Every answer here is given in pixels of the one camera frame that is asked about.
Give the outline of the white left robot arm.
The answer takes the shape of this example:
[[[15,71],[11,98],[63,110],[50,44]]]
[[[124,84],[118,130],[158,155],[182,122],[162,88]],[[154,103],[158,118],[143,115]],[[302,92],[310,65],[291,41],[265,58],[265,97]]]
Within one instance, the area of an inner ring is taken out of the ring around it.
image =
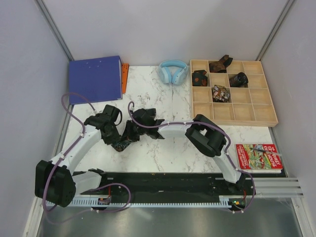
[[[104,110],[81,123],[82,131],[72,144],[49,161],[41,160],[36,166],[35,195],[42,201],[66,207],[76,195],[93,190],[104,194],[108,181],[101,171],[92,169],[75,175],[75,169],[87,152],[99,141],[111,145],[120,139],[117,130],[120,109],[106,105]]]

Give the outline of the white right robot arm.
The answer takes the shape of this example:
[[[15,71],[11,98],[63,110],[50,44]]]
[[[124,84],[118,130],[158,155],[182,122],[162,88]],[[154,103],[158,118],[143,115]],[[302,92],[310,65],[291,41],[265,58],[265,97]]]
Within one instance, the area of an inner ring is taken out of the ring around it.
[[[227,191],[238,194],[244,188],[241,172],[228,154],[232,141],[227,133],[204,115],[193,120],[167,121],[155,119],[155,109],[128,109],[132,122],[152,139],[186,137],[206,157],[213,158],[226,181]]]

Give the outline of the navy floral necktie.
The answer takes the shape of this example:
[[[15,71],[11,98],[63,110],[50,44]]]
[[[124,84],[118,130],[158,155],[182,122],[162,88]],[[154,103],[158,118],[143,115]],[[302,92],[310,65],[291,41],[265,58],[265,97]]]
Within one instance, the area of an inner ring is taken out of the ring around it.
[[[128,120],[126,122],[126,126],[123,132],[123,135],[121,138],[112,144],[112,147],[117,152],[124,151],[131,143],[138,142],[140,140],[140,135],[138,133],[138,127],[137,125],[131,121]]]

